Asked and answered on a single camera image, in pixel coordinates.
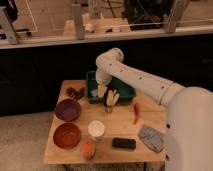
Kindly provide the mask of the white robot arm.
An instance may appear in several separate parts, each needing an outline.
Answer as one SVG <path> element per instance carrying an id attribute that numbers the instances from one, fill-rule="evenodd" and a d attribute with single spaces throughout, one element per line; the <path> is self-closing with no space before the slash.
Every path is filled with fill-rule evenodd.
<path id="1" fill-rule="evenodd" d="M 165 171 L 213 171 L 213 92 L 184 87 L 129 67 L 112 48 L 96 58 L 96 80 L 107 85 L 116 77 L 167 108 Z"/>

